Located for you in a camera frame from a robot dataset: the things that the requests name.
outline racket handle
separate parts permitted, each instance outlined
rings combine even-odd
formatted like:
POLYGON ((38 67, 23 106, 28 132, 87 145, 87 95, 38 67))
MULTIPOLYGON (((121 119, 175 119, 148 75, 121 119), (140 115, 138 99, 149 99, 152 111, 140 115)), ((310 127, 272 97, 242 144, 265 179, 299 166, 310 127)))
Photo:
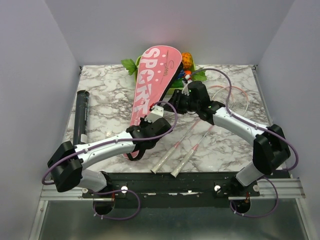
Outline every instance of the racket handle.
POLYGON ((195 150, 191 149, 181 160, 181 162, 176 166, 176 168, 171 172, 171 175, 175 178, 178 176, 180 171, 184 168, 184 166, 189 162, 190 158, 195 154, 195 150))
POLYGON ((151 172, 156 174, 159 171, 159 169, 168 161, 168 159, 172 156, 172 154, 174 154, 175 151, 176 151, 176 145, 171 147, 166 152, 166 154, 159 160, 159 162, 156 165, 154 165, 154 167, 151 169, 151 172))

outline white marble tabletop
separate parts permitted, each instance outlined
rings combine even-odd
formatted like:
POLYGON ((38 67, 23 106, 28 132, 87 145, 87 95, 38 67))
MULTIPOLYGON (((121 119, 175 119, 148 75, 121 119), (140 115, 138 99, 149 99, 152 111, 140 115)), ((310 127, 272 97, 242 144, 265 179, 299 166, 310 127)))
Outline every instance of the white marble tabletop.
MULTIPOLYGON (((234 86, 243 89, 249 98, 245 117, 261 124, 268 124, 265 109, 257 85, 248 65, 200 65, 199 67, 218 68, 224 71, 234 86)), ((227 86, 227 80, 217 72, 207 71, 207 87, 227 86)), ((88 143, 114 136, 129 127, 132 103, 135 92, 134 76, 129 76, 122 65, 84 66, 78 90, 90 92, 87 122, 88 143)), ((214 94, 217 88, 208 92, 214 94)), ((165 112, 164 117, 173 123, 174 115, 165 112)), ((70 115, 65 140, 73 137, 75 103, 70 115)), ((139 161, 129 161, 118 155, 101 161, 89 169, 116 172, 150 172, 161 156, 169 150, 198 119, 196 115, 179 115, 178 123, 169 136, 163 137, 153 149, 147 150, 139 161)), ((183 156, 202 138, 209 124, 201 121, 178 146, 171 159, 159 172, 171 172, 183 156)), ((201 142, 199 148, 182 172, 223 172, 239 171, 252 160, 253 148, 233 133, 214 126, 201 142)))

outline green leaf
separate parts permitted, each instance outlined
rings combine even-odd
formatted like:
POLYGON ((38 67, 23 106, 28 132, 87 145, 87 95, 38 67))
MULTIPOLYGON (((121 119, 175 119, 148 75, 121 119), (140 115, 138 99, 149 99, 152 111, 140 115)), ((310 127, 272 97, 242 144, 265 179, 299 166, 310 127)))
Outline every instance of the green leaf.
POLYGON ((178 89, 178 88, 183 88, 184 84, 182 82, 182 78, 174 80, 172 85, 170 86, 171 89, 178 89))
POLYGON ((193 81, 206 81, 207 77, 206 77, 206 73, 205 71, 199 71, 197 73, 195 73, 194 75, 192 75, 192 80, 193 81))
POLYGON ((125 69, 129 72, 130 76, 134 74, 135 71, 137 71, 138 69, 135 62, 132 59, 121 60, 121 63, 125 67, 125 69))

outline black tube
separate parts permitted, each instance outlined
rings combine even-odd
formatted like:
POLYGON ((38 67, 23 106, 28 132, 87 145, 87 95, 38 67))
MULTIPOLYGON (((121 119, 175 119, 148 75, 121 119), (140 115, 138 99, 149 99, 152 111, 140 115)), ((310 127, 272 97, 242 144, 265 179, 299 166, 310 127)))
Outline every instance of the black tube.
POLYGON ((89 92, 80 90, 76 93, 73 146, 87 143, 87 119, 89 92))

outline white wall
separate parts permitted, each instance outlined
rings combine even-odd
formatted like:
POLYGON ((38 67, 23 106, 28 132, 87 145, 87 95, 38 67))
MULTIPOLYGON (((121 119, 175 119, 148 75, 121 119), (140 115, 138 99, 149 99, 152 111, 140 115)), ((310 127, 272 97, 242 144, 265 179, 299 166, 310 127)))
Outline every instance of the white wall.
POLYGON ((257 73, 273 122, 283 127, 300 154, 300 164, 293 173, 301 178, 320 236, 319 13, 319 0, 296 0, 257 73))
POLYGON ((43 0, 0 0, 0 238, 28 239, 79 65, 43 0))
POLYGON ((45 0, 82 65, 119 64, 148 47, 198 64, 257 64, 294 0, 45 0))

